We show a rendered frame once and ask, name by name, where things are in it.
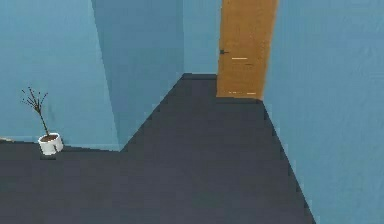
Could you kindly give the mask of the bare plant in white pot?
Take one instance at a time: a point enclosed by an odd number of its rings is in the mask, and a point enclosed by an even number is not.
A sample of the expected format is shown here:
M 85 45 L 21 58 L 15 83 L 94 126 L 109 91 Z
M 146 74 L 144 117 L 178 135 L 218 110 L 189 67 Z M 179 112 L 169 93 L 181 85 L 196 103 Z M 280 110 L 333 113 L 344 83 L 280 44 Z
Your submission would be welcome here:
M 47 93 L 35 91 L 32 87 L 26 90 L 22 89 L 24 94 L 21 102 L 31 107 L 37 114 L 43 125 L 44 134 L 38 138 L 38 144 L 44 156 L 53 156 L 63 150 L 64 144 L 59 133 L 51 132 L 43 117 L 43 103 L 47 97 Z

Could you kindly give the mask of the brown wooden room door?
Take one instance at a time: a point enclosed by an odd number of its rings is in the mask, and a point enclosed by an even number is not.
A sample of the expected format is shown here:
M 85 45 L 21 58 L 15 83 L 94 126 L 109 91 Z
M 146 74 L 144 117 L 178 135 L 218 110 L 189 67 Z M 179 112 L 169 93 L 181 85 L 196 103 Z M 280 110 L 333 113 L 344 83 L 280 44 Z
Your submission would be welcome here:
M 217 97 L 261 100 L 279 0 L 222 0 Z

